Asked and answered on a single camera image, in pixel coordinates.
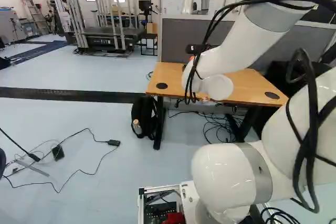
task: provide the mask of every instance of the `red component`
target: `red component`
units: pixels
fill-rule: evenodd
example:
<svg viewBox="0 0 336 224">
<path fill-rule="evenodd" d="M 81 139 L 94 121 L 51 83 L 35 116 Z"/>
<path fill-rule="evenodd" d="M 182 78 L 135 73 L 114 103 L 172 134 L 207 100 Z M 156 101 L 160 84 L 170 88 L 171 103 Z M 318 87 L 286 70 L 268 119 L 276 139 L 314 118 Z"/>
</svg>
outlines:
<svg viewBox="0 0 336 224">
<path fill-rule="evenodd" d="M 167 220 L 163 224 L 185 224 L 185 219 L 181 212 L 172 212 L 167 214 Z"/>
</svg>

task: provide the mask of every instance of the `robotic arm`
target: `robotic arm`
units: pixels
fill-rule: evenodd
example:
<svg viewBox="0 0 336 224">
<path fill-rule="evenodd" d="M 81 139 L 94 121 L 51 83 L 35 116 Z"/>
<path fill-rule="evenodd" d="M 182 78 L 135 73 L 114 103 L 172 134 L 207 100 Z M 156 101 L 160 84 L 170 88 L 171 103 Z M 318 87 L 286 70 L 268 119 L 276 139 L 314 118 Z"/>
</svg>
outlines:
<svg viewBox="0 0 336 224">
<path fill-rule="evenodd" d="M 287 3 L 301 7 L 313 6 L 313 3 L 299 1 Z M 250 66 L 306 12 L 308 10 L 285 8 L 271 3 L 246 7 L 224 42 L 201 54 L 192 90 L 206 92 L 214 100 L 225 99 L 234 87 L 223 74 Z M 192 66 L 191 61 L 184 70 L 183 87 L 186 86 Z M 336 68 L 316 78 L 319 115 L 332 105 L 328 116 L 320 122 L 318 128 L 315 157 L 323 157 L 329 163 L 321 159 L 313 163 L 312 180 L 316 185 L 336 182 L 334 80 Z M 302 88 L 269 119 L 261 141 L 207 145 L 196 152 L 192 161 L 195 188 L 200 202 L 216 221 L 238 223 L 247 215 L 252 204 L 294 197 L 297 191 L 293 181 L 296 179 L 299 190 L 304 191 L 310 175 L 301 174 L 295 178 L 293 169 L 297 167 L 297 157 L 301 152 L 298 138 L 305 139 L 311 130 L 309 89 L 307 86 Z M 296 132 L 288 119 L 289 114 Z M 308 166 L 308 163 L 303 163 L 302 167 Z"/>
<path fill-rule="evenodd" d="M 313 3 L 290 1 L 301 7 L 312 7 Z M 201 54 L 197 65 L 198 75 L 193 79 L 194 92 L 207 93 L 214 100 L 223 100 L 233 91 L 232 82 L 223 76 L 250 66 L 309 10 L 294 10 L 271 3 L 247 6 L 235 21 L 224 42 Z M 182 77 L 182 86 L 193 63 L 189 62 Z"/>
</svg>

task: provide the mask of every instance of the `smartphone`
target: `smartphone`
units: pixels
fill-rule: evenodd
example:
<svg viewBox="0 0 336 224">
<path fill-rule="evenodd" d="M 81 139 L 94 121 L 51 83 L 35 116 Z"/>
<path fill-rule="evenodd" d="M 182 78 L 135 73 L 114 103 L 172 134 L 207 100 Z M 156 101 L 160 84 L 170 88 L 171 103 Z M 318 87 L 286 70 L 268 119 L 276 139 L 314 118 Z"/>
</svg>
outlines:
<svg viewBox="0 0 336 224">
<path fill-rule="evenodd" d="M 51 151 L 52 151 L 55 161 L 59 161 L 60 159 L 64 158 L 64 151 L 60 144 L 52 148 Z"/>
</svg>

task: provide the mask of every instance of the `gray partition panel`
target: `gray partition panel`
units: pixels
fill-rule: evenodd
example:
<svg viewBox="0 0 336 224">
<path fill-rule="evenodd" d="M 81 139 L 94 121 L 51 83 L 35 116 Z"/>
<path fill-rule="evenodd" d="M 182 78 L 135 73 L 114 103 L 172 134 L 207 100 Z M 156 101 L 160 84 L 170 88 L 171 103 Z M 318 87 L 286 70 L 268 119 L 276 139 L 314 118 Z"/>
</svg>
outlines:
<svg viewBox="0 0 336 224">
<path fill-rule="evenodd" d="M 190 55 L 185 53 L 187 44 L 200 44 L 209 20 L 163 19 L 162 57 L 163 62 L 188 62 Z M 233 22 L 221 22 L 210 37 L 210 44 L 221 44 L 231 29 Z M 294 26 L 284 37 L 262 55 L 252 68 L 266 70 L 274 60 L 289 60 L 295 49 L 302 47 L 311 60 L 317 60 L 331 40 L 335 30 Z"/>
<path fill-rule="evenodd" d="M 162 54 L 163 62 L 188 62 L 186 54 L 188 44 L 200 44 L 204 38 L 210 20 L 163 19 Z M 229 33 L 234 22 L 221 22 L 209 38 L 209 43 L 220 45 Z"/>
</svg>

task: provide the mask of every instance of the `black desk leg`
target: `black desk leg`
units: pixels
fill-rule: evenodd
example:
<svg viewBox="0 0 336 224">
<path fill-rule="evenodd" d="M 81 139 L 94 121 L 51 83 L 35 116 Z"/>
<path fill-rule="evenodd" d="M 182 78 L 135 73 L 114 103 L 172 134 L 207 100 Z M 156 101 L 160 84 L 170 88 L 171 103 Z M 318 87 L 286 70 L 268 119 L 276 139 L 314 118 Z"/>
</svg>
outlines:
<svg viewBox="0 0 336 224">
<path fill-rule="evenodd" d="M 256 205 L 250 206 L 250 217 L 255 224 L 265 224 L 264 220 L 260 216 L 259 209 Z"/>
<path fill-rule="evenodd" d="M 163 107 L 163 97 L 157 97 L 157 112 L 158 112 L 158 125 L 156 128 L 156 134 L 154 138 L 154 150 L 159 150 L 161 145 L 161 138 L 162 138 L 162 132 L 163 132 L 163 125 L 164 125 L 164 118 L 166 109 Z"/>
<path fill-rule="evenodd" d="M 256 120 L 261 108 L 262 108 L 261 106 L 254 106 L 249 108 L 240 127 L 237 126 L 237 123 L 232 117 L 232 115 L 225 114 L 230 124 L 230 127 L 233 131 L 233 134 L 236 137 L 236 142 L 238 143 L 244 142 L 244 139 L 247 136 L 248 132 L 250 131 L 252 124 Z"/>
<path fill-rule="evenodd" d="M 155 56 L 155 39 L 153 39 L 153 56 Z"/>
</svg>

